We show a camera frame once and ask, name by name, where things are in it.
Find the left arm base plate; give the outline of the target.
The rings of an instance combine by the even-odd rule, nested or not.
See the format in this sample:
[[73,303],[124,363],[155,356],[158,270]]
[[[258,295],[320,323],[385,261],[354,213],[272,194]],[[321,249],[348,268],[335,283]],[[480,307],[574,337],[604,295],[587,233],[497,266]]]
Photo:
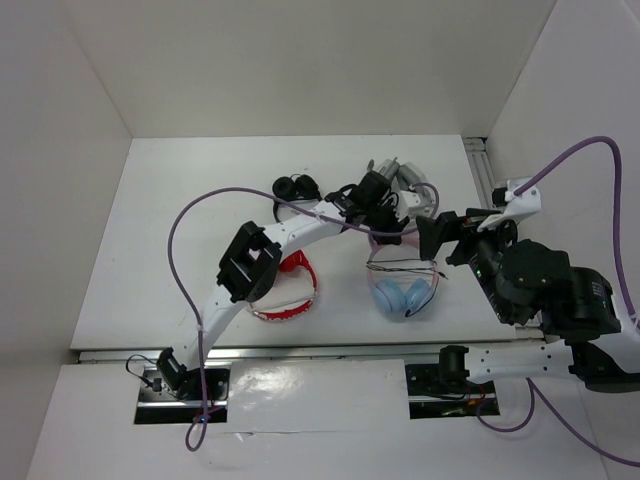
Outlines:
[[[202,409],[199,377],[196,384],[185,393],[172,390],[156,368],[147,365],[136,374],[140,380],[134,423],[136,425],[191,424]],[[215,366],[205,370],[210,423],[226,423],[230,367]]]

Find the white grey headphones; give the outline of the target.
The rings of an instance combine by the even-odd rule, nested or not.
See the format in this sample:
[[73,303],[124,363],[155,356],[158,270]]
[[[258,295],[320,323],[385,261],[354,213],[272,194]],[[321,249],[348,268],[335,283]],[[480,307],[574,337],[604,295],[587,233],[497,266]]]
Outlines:
[[427,181],[425,174],[413,163],[400,163],[398,158],[387,159],[378,164],[374,160],[370,160],[367,171],[377,172],[390,181],[390,192],[386,195],[385,200],[394,206],[396,206],[397,200],[395,192],[398,190],[408,190],[423,196],[424,211],[414,219],[410,219],[407,227],[415,227],[415,220],[418,216],[429,218],[436,216],[440,206],[440,194],[437,188]]

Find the aluminium rail front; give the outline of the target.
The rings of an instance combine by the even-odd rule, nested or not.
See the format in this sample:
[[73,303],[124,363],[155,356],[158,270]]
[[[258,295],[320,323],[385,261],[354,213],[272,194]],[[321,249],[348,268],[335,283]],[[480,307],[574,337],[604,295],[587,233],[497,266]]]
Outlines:
[[[251,348],[214,348],[207,355],[208,362],[232,362],[242,360],[319,360],[406,358],[435,356],[445,344],[397,343],[320,346],[274,346]],[[139,360],[139,355],[156,360],[160,350],[84,350],[79,352],[80,364],[124,363],[129,357]]]

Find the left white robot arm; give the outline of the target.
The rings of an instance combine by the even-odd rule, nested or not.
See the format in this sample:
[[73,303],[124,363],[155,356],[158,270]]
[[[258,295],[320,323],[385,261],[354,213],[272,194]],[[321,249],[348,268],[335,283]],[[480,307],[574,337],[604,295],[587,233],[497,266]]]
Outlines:
[[368,234],[374,240],[398,244],[410,233],[409,217],[388,196],[391,181],[370,172],[357,183],[324,197],[305,210],[294,205],[297,215],[267,226],[248,221],[239,227],[219,262],[213,290],[199,308],[188,293],[176,269],[174,240],[178,226],[198,203],[223,193],[239,192],[262,197],[264,192],[244,187],[226,187],[203,194],[187,204],[174,220],[168,235],[170,272],[193,311],[196,327],[180,333],[163,349],[157,361],[163,389],[176,399],[207,393],[205,359],[231,321],[250,303],[264,297],[273,287],[282,261],[322,239],[347,230]]

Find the black small headphones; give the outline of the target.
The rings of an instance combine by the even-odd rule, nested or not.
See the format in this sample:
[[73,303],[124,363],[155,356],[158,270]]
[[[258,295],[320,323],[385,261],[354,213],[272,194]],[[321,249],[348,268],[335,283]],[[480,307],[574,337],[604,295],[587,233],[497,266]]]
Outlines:
[[272,184],[272,192],[277,199],[284,202],[320,201],[322,199],[318,184],[306,174],[277,178]]

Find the aluminium rail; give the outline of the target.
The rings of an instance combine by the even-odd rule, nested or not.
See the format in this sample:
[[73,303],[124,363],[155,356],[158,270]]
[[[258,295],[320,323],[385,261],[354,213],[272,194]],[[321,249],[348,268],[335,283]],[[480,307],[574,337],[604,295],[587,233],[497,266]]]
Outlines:
[[[251,348],[214,348],[207,355],[208,362],[232,362],[242,360],[319,360],[406,358],[435,356],[445,344],[397,343],[320,346],[274,346]],[[124,363],[129,357],[139,360],[139,355],[156,360],[160,350],[84,350],[79,352],[80,364]]]
[[463,137],[462,140],[480,203],[483,208],[491,209],[494,207],[492,193],[496,180],[488,156],[486,138]]

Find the aluminium rail right side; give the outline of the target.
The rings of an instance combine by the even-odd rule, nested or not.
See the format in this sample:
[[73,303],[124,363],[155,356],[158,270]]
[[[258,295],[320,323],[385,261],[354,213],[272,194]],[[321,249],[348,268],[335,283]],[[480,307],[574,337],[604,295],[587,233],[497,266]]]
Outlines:
[[488,156],[486,138],[463,137],[462,140],[480,203],[483,208],[491,209],[494,207],[492,193],[496,180]]

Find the red headphones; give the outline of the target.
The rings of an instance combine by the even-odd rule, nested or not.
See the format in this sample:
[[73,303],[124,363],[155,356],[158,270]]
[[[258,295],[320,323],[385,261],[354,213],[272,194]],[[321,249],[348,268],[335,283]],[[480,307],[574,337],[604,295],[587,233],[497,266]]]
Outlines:
[[279,266],[274,287],[247,311],[265,322],[284,322],[307,313],[319,293],[319,282],[310,261],[297,250]]

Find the pink blue cat-ear headphones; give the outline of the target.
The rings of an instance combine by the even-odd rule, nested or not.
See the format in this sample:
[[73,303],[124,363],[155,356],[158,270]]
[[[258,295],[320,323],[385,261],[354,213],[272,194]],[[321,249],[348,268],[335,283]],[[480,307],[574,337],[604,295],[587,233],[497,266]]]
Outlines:
[[[365,263],[371,296],[377,308],[387,315],[410,318],[420,313],[436,296],[439,282],[445,278],[435,260],[427,260],[425,266],[388,267],[385,263],[417,263],[419,258],[393,258],[377,260],[385,245],[376,245],[367,238],[370,253]],[[391,274],[411,274],[415,278],[404,287]]]

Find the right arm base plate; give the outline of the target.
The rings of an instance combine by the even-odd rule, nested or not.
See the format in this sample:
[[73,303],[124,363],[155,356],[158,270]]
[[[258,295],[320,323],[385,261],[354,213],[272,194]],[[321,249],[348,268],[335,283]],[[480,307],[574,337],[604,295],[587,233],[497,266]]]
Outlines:
[[406,364],[405,376],[412,420],[500,415],[493,382],[445,384],[436,364]]

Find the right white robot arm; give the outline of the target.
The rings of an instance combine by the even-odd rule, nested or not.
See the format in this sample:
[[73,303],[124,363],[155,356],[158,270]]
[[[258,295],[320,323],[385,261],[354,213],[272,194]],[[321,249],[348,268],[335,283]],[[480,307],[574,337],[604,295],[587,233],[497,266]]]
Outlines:
[[548,344],[508,348],[449,345],[439,352],[436,379],[448,392],[501,378],[576,378],[599,393],[639,389],[639,337],[610,282],[571,265],[562,250],[518,237],[514,220],[483,227],[490,211],[443,212],[417,219],[419,252],[432,260],[452,243],[450,266],[470,268],[497,319],[524,325],[538,317]]

